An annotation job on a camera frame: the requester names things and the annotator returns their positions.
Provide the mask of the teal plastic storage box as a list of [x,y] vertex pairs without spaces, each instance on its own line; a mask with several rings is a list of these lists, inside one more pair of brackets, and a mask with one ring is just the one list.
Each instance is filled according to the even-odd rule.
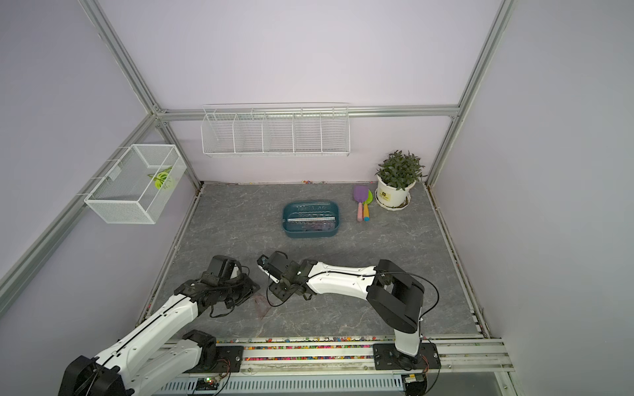
[[339,226],[339,207],[333,201],[295,201],[282,211],[282,229],[291,239],[333,237]]

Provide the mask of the clear long straight ruler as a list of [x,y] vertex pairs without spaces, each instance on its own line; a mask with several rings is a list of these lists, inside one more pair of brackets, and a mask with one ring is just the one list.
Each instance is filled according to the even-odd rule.
[[292,222],[292,223],[299,223],[299,222],[329,222],[329,221],[336,221],[337,217],[336,216],[328,216],[328,215],[321,215],[321,214],[307,214],[305,216],[299,216],[299,217],[288,217],[287,218],[287,222]]

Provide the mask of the short clear straight ruler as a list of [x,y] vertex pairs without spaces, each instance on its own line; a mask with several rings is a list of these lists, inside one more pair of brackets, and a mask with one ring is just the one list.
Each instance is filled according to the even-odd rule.
[[332,208],[331,205],[298,205],[297,211],[302,213],[330,212]]

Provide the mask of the pink triangle ruler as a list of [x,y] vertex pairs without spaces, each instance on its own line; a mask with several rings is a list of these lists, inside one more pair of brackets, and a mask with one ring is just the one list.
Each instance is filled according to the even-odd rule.
[[254,308],[257,318],[262,320],[267,316],[272,306],[269,304],[265,295],[258,293],[254,297]]

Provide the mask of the purple triangle ruler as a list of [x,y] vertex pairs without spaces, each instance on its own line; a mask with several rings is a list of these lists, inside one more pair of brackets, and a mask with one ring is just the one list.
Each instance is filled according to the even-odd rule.
[[330,225],[323,224],[303,224],[302,227],[297,229],[297,233],[317,233],[323,234],[331,232],[334,228]]

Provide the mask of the long pink straight ruler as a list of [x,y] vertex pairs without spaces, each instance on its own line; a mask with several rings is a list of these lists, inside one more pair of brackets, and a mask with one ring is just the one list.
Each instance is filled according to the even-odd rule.
[[323,224],[323,225],[330,225],[333,228],[336,227],[336,222],[335,221],[329,221],[329,222],[299,222],[299,223],[292,223],[289,222],[288,223],[288,227],[290,229],[298,229],[299,227],[302,227],[303,224]]

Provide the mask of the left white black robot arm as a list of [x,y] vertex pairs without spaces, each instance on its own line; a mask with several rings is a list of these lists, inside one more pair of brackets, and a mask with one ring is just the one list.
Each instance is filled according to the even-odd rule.
[[124,338],[89,358],[79,356],[66,368],[61,395],[152,395],[186,371],[209,371],[227,380],[239,369],[235,347],[219,351],[216,338],[193,330],[168,351],[159,350],[175,333],[207,309],[224,302],[244,303],[259,286],[242,274],[220,284],[184,282],[167,302]]

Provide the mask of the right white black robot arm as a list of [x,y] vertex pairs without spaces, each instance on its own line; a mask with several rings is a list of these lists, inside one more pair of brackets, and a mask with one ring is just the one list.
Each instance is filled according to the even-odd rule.
[[304,300],[326,294],[365,300],[394,330],[400,356],[415,360],[419,355],[424,286],[394,262],[337,267],[311,259],[295,262],[284,252],[274,252],[262,255],[258,266],[270,281],[267,290],[282,303],[293,295]]

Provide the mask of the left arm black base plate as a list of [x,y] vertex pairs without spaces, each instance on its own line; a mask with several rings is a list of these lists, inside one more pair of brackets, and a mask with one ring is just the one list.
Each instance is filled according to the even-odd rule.
[[199,362],[188,371],[201,373],[236,373],[241,369],[244,348],[242,346],[210,346],[202,349]]

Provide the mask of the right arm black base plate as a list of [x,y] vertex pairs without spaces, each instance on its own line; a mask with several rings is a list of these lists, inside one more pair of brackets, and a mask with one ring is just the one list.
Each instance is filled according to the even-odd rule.
[[415,356],[397,351],[394,343],[374,344],[372,352],[377,371],[428,371],[441,368],[439,352],[434,343],[420,343]]

